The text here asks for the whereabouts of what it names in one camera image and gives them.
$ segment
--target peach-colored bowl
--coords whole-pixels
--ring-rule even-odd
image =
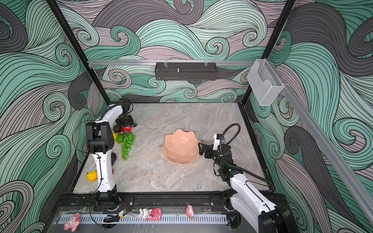
[[[200,156],[198,140],[192,131],[184,132],[176,130],[174,134],[166,136],[166,141],[162,147],[167,159],[173,163],[188,164]]]

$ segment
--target wavy patterned wallpaper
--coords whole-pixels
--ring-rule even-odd
[[[283,79],[373,194],[373,1],[297,6],[271,53]],[[373,232],[286,96],[248,113],[301,232]]]
[[[93,84],[77,86],[83,78],[45,0],[0,1],[1,232],[41,232],[69,190],[84,157],[72,141],[86,150],[80,123],[104,107]]]
[[[303,5],[313,0],[302,0]],[[88,59],[260,58],[285,0],[58,0]],[[216,81],[157,81],[154,66],[97,66],[116,99],[241,101],[249,67],[222,66]]]

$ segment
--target bunny figurine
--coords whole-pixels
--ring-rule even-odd
[[[69,230],[71,229],[71,232],[74,232],[76,228],[78,227],[80,223],[80,214],[76,213],[74,216],[72,216],[66,223],[65,227],[63,228],[64,230]]]
[[[144,209],[139,209],[139,211],[140,211],[139,218],[144,219],[144,220],[146,220],[147,218],[151,218],[150,213],[152,209],[148,210],[147,208],[144,208]]]

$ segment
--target yellow bell pepper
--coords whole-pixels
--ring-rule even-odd
[[[90,173],[87,174],[87,179],[89,181],[95,181],[97,180],[97,171],[91,171]]]
[[[116,141],[116,137],[118,136],[117,133],[113,133],[113,136],[114,136],[114,141]]]

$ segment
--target bunch of grapes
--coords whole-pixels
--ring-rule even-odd
[[[127,160],[128,153],[131,150],[131,146],[135,141],[136,136],[133,133],[124,134],[123,146],[122,146],[122,158]]]

